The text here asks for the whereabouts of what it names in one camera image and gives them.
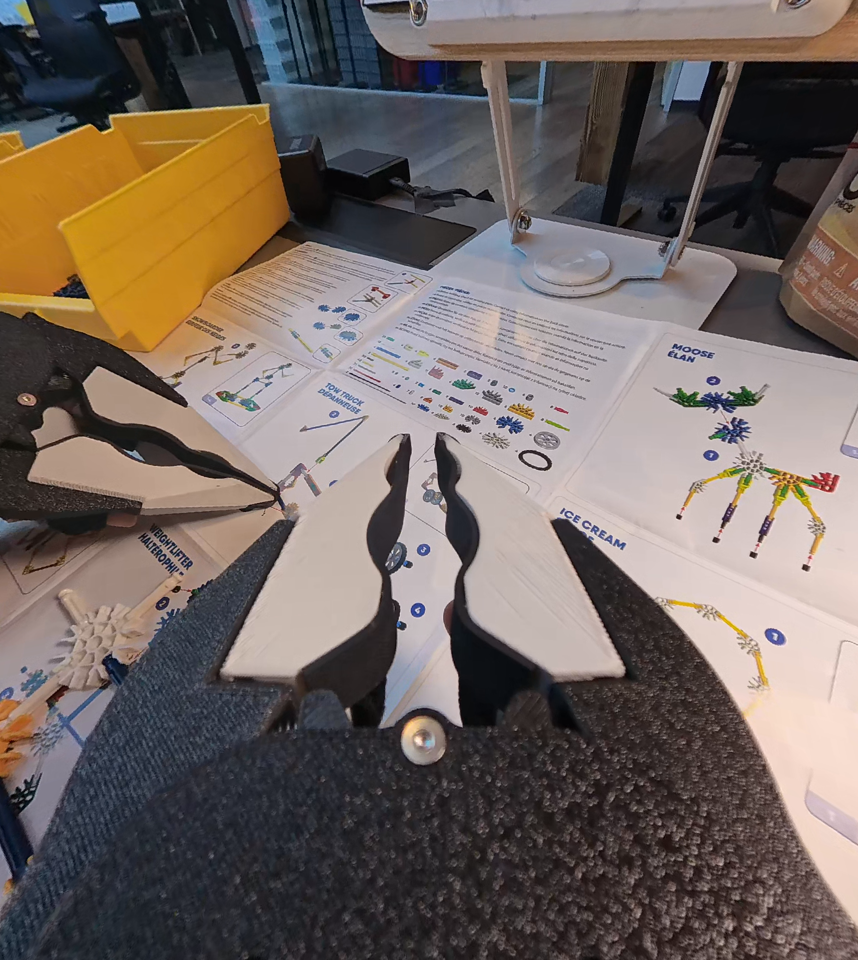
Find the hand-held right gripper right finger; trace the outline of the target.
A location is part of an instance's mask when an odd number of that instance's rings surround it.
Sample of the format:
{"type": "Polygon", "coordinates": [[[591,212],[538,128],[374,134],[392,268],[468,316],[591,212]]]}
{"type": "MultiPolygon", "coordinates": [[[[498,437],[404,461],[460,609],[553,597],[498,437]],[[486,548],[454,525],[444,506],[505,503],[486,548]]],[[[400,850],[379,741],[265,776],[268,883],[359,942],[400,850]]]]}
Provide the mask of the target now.
{"type": "Polygon", "coordinates": [[[463,726],[494,726],[529,694],[575,726],[561,686],[627,670],[586,588],[588,542],[445,433],[435,462],[460,560],[450,648],[463,726]]]}

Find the black office chair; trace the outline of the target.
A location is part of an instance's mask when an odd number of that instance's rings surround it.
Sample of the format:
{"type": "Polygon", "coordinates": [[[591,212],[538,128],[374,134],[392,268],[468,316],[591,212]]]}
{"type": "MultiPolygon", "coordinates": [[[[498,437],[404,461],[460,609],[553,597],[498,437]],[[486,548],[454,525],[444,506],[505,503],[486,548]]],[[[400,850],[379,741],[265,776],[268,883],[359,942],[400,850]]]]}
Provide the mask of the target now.
{"type": "Polygon", "coordinates": [[[1,124],[60,114],[60,133],[104,131],[140,91],[98,2],[0,2],[1,124]]]}
{"type": "Polygon", "coordinates": [[[750,62],[740,75],[716,156],[758,162],[752,180],[707,188],[716,200],[695,228],[734,213],[734,227],[758,225],[766,253],[783,254],[772,213],[807,220],[813,206],[775,184],[780,167],[793,159],[837,160],[858,131],[858,62],[750,62]]]}

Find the red and blue panels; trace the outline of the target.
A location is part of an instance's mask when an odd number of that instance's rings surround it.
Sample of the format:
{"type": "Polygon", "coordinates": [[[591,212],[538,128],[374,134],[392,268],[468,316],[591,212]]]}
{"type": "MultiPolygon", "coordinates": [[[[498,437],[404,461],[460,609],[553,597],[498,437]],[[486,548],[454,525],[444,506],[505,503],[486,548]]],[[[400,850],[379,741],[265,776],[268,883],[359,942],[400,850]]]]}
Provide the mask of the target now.
{"type": "Polygon", "coordinates": [[[478,69],[459,61],[408,60],[391,56],[391,80],[396,90],[417,93],[477,95],[478,69]]]}

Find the black power adapter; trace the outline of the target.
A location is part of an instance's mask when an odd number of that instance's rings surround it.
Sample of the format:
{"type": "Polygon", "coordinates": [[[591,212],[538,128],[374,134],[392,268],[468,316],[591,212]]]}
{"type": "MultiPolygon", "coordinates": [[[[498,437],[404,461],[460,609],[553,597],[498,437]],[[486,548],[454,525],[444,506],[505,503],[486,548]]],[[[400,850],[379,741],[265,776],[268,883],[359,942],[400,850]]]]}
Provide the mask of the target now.
{"type": "Polygon", "coordinates": [[[354,149],[327,160],[325,179],[334,193],[374,202],[390,191],[393,179],[410,183],[411,172],[402,156],[354,149]]]}

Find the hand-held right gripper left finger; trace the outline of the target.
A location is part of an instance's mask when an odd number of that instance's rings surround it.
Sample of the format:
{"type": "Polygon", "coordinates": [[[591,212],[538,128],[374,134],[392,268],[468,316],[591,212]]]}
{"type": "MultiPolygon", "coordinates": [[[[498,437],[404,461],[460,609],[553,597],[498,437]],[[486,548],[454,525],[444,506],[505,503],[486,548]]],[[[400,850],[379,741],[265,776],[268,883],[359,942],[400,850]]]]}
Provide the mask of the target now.
{"type": "Polygon", "coordinates": [[[328,691],[358,727],[380,724],[397,647],[387,558],[405,515],[408,434],[391,437],[288,524],[230,631],[219,691],[328,691]]]}

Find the black box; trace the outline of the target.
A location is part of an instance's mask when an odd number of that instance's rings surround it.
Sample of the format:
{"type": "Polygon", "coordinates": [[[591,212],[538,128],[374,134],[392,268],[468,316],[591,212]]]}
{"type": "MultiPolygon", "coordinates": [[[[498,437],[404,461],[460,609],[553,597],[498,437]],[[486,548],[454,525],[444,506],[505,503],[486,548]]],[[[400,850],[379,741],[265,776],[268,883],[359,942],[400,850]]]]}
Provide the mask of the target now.
{"type": "Polygon", "coordinates": [[[278,146],[283,186],[293,216],[313,221],[326,215],[331,206],[327,186],[327,164],[321,142],[315,134],[283,138],[278,146]]]}

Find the white snowflake connector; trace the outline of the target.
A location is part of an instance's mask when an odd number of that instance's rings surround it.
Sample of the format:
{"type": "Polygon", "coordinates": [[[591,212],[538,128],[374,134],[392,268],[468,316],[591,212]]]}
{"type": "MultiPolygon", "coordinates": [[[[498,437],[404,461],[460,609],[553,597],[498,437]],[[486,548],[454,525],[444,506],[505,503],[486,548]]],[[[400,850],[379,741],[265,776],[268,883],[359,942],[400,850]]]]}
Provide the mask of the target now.
{"type": "Polygon", "coordinates": [[[70,690],[93,690],[108,680],[103,661],[135,654],[144,645],[146,618],[127,606],[100,606],[71,628],[72,648],[51,674],[70,690]]]}

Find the large yellow plastic bin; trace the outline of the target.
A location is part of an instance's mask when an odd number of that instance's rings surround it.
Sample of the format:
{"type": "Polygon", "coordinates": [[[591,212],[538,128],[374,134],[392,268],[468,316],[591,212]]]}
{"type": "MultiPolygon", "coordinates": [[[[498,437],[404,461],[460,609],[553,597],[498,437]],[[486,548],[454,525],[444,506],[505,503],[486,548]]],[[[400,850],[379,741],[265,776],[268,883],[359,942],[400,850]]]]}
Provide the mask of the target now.
{"type": "Polygon", "coordinates": [[[115,115],[0,161],[0,310],[147,352],[289,216],[268,104],[115,115]]]}

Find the wooden beam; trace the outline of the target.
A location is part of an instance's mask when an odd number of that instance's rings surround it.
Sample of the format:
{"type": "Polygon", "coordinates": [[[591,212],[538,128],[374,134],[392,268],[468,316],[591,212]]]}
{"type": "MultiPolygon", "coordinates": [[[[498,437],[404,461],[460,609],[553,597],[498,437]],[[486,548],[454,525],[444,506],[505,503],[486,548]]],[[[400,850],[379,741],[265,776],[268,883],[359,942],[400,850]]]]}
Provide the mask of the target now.
{"type": "Polygon", "coordinates": [[[599,61],[593,65],[576,167],[576,180],[581,183],[607,183],[634,71],[635,65],[629,62],[599,61]]]}

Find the grey drawer cabinet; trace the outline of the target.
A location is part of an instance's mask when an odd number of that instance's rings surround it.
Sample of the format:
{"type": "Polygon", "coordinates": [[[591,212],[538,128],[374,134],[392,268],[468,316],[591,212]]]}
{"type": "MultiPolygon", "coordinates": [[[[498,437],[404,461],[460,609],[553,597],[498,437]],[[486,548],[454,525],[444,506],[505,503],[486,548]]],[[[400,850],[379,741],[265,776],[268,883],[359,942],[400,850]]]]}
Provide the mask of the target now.
{"type": "Polygon", "coordinates": [[[250,2],[267,80],[274,84],[366,89],[353,51],[345,2],[250,2]]]}

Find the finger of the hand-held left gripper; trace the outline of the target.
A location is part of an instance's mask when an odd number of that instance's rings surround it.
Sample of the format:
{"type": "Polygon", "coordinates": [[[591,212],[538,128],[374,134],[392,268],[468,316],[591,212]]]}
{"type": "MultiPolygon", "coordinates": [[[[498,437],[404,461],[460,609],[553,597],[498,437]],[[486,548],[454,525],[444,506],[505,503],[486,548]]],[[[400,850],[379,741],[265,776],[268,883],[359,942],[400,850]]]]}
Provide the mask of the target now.
{"type": "Polygon", "coordinates": [[[101,366],[87,376],[82,391],[88,414],[120,445],[149,445],[195,474],[239,481],[256,498],[278,497],[278,486],[195,409],[101,366]]]}
{"type": "Polygon", "coordinates": [[[275,503],[279,490],[219,457],[159,465],[138,460],[110,441],[62,438],[35,455],[27,479],[36,484],[135,501],[143,515],[249,510],[275,503]]]}

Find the white printed instruction sheet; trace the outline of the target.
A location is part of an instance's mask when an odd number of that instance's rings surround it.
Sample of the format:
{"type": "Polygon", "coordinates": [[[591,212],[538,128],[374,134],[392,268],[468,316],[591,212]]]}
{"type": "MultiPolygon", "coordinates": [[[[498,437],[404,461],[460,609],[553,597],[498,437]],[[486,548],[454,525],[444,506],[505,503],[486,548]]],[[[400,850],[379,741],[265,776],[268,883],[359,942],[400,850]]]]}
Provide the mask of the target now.
{"type": "Polygon", "coordinates": [[[858,364],[293,249],[137,358],[287,513],[411,436],[383,723],[459,722],[445,431],[579,530],[721,676],[858,916],[858,364]]]}

